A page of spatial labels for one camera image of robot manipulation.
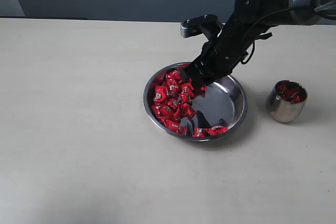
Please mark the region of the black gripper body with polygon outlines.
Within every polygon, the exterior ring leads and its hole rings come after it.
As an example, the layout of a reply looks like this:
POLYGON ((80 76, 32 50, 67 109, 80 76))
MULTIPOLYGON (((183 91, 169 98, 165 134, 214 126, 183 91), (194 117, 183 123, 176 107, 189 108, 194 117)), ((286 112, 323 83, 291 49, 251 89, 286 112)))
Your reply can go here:
POLYGON ((184 81, 206 74, 232 73, 249 48, 249 40, 218 39, 203 45, 201 54, 180 73, 184 81))

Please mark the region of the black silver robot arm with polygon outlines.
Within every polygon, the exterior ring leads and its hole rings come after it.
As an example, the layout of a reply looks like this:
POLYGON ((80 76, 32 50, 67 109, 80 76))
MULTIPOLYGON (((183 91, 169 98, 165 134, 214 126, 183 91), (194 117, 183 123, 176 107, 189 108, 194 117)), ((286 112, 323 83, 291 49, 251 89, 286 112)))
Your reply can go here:
POLYGON ((181 70, 184 81, 200 89, 230 75, 239 64, 247 64, 256 40, 272 36, 279 25, 315 25, 335 19, 335 0, 235 0, 234 11, 225 24, 205 14, 181 23, 184 38, 204 34, 208 41, 200 55, 181 70))

